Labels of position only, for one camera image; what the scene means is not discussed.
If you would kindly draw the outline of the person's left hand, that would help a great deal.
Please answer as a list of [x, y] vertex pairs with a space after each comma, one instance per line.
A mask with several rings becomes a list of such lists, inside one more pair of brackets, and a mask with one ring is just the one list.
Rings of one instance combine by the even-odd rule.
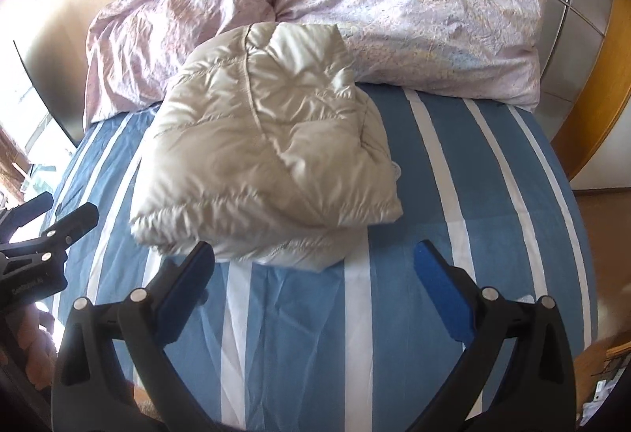
[[54, 317], [35, 304], [8, 315], [9, 335], [26, 359], [24, 373], [36, 390], [54, 382], [57, 348], [54, 345]]

